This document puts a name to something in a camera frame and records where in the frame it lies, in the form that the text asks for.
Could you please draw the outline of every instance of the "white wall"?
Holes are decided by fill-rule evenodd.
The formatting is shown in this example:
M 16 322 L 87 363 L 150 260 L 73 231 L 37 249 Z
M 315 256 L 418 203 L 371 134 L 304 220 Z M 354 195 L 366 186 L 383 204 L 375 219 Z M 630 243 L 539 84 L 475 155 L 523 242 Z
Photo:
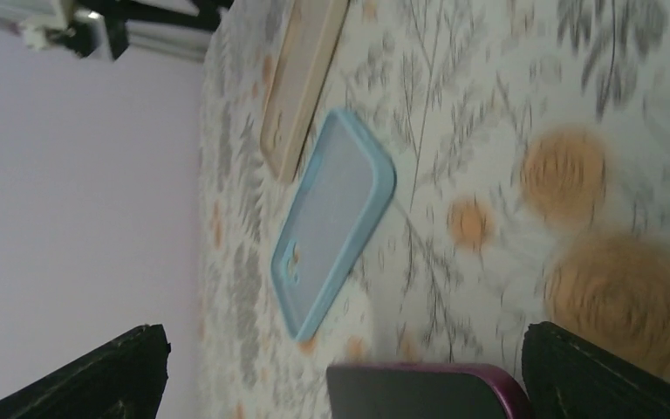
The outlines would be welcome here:
M 0 32 L 0 398 L 162 323 L 159 418 L 197 416 L 201 84 L 200 65 L 77 61 Z

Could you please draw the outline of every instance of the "floral tablecloth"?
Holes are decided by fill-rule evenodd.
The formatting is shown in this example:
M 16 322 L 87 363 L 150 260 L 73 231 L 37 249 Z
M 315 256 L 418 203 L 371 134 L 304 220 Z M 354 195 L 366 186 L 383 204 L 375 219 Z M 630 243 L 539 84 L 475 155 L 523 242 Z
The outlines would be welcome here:
M 305 344 L 287 336 L 267 269 L 296 183 L 273 181 L 258 149 L 288 9 L 236 0 L 205 63 L 203 417 L 329 417 L 325 367 L 342 360 L 479 361 L 522 382 L 523 332 L 574 306 L 559 295 L 583 296 L 568 321 L 611 352 L 653 342 L 640 365 L 670 381 L 670 336 L 655 341 L 670 335 L 665 278 L 548 291 L 586 231 L 670 250 L 670 2 L 351 1 L 304 156 L 346 106 L 398 181 Z

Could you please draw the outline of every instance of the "blue phone case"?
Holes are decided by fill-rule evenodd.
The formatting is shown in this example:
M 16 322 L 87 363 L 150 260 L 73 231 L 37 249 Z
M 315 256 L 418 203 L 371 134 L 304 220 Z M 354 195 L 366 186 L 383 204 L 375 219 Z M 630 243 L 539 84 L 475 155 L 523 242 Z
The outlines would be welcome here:
M 294 340 L 317 331 L 391 201 L 395 177 L 354 113 L 327 114 L 270 261 Z

